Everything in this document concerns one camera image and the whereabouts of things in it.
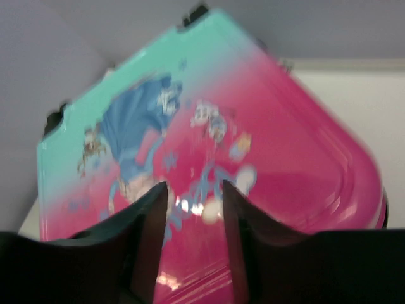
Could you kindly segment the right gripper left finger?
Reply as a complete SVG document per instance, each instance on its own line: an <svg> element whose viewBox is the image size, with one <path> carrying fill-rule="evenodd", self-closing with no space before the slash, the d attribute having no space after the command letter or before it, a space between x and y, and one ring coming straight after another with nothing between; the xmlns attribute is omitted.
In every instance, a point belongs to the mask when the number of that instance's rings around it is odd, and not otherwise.
<svg viewBox="0 0 405 304"><path fill-rule="evenodd" d="M68 239L1 233L2 303L152 303L167 186Z"/></svg>

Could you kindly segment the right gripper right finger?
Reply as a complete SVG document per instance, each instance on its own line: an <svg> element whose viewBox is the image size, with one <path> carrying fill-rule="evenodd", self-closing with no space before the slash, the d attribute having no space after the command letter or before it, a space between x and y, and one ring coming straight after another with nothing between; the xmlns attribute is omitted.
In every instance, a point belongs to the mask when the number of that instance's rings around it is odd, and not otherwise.
<svg viewBox="0 0 405 304"><path fill-rule="evenodd" d="M236 303L403 303L402 229L304 234L223 183Z"/></svg>

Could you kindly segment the pink teal kids suitcase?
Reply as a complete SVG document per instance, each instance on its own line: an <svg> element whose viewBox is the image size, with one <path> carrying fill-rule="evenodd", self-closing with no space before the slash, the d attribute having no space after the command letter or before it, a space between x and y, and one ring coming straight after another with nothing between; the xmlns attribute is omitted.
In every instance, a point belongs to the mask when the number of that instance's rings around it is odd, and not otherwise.
<svg viewBox="0 0 405 304"><path fill-rule="evenodd" d="M68 238L165 181L155 303L233 303L227 180L298 231L380 229L373 158L227 14L172 28L65 109L37 147L40 238Z"/></svg>

